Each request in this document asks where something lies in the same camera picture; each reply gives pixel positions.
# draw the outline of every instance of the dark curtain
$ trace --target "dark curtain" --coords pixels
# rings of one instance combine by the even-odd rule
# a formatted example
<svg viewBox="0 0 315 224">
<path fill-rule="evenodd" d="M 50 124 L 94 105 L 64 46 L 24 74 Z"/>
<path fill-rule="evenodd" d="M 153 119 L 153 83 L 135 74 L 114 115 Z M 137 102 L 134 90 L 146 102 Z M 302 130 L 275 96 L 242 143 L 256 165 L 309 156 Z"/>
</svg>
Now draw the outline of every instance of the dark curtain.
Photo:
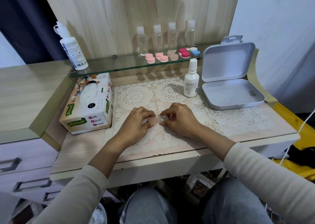
<svg viewBox="0 0 315 224">
<path fill-rule="evenodd" d="M 68 59 L 47 0 L 0 0 L 0 31 L 26 64 Z"/>
</svg>

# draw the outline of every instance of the light blue jeans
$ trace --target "light blue jeans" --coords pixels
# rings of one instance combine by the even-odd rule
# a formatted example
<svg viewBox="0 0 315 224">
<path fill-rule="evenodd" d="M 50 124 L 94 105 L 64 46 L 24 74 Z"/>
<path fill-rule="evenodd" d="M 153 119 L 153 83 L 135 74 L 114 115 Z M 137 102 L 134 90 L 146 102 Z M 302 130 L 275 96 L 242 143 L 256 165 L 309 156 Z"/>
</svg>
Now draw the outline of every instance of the light blue jeans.
<svg viewBox="0 0 315 224">
<path fill-rule="evenodd" d="M 225 178 L 211 189 L 201 215 L 203 224 L 272 224 L 263 205 L 235 178 Z M 152 188 L 140 188 L 124 207 L 120 224 L 176 224 L 176 210 Z"/>
</svg>

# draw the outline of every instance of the white lace tablecloth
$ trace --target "white lace tablecloth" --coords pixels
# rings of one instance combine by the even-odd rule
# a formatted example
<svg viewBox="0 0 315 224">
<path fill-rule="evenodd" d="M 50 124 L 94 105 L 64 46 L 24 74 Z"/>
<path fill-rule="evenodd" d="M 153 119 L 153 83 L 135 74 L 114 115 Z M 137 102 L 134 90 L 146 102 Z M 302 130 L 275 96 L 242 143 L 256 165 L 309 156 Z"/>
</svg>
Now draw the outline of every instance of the white lace tablecloth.
<svg viewBox="0 0 315 224">
<path fill-rule="evenodd" d="M 156 115 L 169 108 L 171 103 L 187 104 L 198 121 L 227 137 L 265 130 L 272 125 L 257 107 L 217 111 L 206 101 L 201 87 L 193 98 L 184 96 L 184 78 L 167 78 L 156 81 L 115 87 L 112 128 L 105 130 L 107 142 L 120 129 L 134 107 L 143 106 Z M 135 155 L 158 149 L 190 145 L 191 140 L 169 128 L 156 125 L 137 144 L 127 148 L 122 155 Z"/>
</svg>

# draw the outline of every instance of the hand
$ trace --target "hand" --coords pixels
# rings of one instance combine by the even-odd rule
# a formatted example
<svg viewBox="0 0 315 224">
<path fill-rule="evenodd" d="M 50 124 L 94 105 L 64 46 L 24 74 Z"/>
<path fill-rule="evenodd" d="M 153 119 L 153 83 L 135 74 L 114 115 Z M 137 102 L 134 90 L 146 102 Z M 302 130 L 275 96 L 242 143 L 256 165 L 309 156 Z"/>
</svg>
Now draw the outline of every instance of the hand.
<svg viewBox="0 0 315 224">
<path fill-rule="evenodd" d="M 161 122 L 160 125 L 170 127 L 177 133 L 189 138 L 194 138 L 196 131 L 199 127 L 203 126 L 198 122 L 195 115 L 186 104 L 172 103 L 172 105 L 160 115 L 166 115 L 168 117 L 168 120 Z"/>
<path fill-rule="evenodd" d="M 122 144 L 123 149 L 136 144 L 147 134 L 148 129 L 154 126 L 151 122 L 145 124 L 142 122 L 148 117 L 155 116 L 153 111 L 144 107 L 134 108 L 113 138 L 118 139 L 118 143 Z"/>
</svg>

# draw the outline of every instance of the tissue box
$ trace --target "tissue box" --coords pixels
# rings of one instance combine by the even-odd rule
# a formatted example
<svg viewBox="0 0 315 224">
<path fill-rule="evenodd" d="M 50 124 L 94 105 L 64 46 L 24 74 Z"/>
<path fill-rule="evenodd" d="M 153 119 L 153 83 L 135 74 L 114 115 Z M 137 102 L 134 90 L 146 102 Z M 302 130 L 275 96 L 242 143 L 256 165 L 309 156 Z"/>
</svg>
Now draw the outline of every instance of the tissue box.
<svg viewBox="0 0 315 224">
<path fill-rule="evenodd" d="M 59 121 L 71 134 L 109 128 L 113 96 L 109 73 L 80 77 Z"/>
</svg>

